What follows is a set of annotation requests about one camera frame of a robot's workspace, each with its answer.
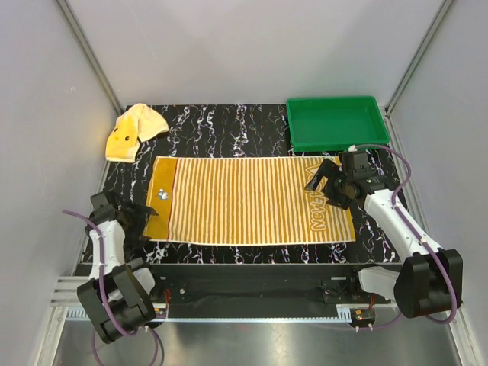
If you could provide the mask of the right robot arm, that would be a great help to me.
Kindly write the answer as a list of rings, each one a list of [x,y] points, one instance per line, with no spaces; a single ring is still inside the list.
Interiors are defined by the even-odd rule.
[[[315,191],[325,179],[326,203],[343,210],[356,203],[383,230],[402,262],[399,271],[380,266],[361,269],[346,283],[346,293],[359,303],[377,294],[394,301],[406,318],[424,316],[448,324],[462,302],[461,254],[443,249],[421,228],[398,198],[403,186],[377,174],[364,149],[351,146],[340,153],[339,162],[324,159],[305,187]]]

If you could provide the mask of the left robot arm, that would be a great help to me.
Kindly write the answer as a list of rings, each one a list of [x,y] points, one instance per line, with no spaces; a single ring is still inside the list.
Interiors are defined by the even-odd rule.
[[[114,191],[91,196],[93,211],[85,220],[93,263],[77,298],[101,340],[110,344],[155,319],[153,302],[165,284],[141,258],[127,261],[125,252],[148,243],[146,224],[156,210],[125,201]]]

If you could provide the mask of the orange striped towel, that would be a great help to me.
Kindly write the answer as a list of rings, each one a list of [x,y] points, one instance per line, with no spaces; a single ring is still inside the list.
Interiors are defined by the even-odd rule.
[[[355,241],[352,214],[306,191],[322,156],[156,158],[145,234],[209,246]]]

